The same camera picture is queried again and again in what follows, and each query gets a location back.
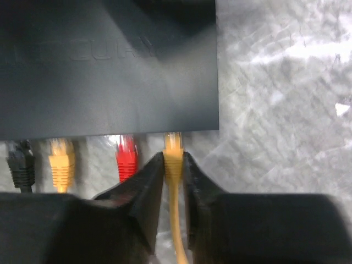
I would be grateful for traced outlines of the black network switch box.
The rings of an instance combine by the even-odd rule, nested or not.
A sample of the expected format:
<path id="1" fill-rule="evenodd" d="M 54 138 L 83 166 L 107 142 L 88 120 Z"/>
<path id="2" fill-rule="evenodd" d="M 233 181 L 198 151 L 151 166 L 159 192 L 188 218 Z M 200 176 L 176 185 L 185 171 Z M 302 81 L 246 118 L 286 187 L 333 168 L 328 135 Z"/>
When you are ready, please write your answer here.
<path id="1" fill-rule="evenodd" d="M 1 139 L 219 129 L 215 1 L 1 1 Z"/>

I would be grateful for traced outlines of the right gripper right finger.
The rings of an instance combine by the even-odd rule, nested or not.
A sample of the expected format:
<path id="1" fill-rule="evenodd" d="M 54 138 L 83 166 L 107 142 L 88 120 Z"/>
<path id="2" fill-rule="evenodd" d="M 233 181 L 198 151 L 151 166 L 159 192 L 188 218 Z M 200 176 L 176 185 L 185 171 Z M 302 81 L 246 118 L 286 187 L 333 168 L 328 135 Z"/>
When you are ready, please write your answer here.
<path id="1" fill-rule="evenodd" d="M 188 248 L 193 250 L 200 226 L 201 210 L 208 207 L 223 189 L 209 178 L 189 152 L 183 153 L 183 190 Z"/>

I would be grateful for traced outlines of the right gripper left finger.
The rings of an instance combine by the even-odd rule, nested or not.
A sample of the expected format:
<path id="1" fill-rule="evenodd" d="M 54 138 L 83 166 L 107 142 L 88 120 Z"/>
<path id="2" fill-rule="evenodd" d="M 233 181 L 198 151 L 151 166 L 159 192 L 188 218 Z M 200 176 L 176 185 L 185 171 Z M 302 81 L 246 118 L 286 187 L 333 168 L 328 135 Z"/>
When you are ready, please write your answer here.
<path id="1" fill-rule="evenodd" d="M 163 154 L 158 152 L 132 177 L 93 198 L 126 208 L 128 224 L 150 255 L 155 253 L 163 177 Z"/>

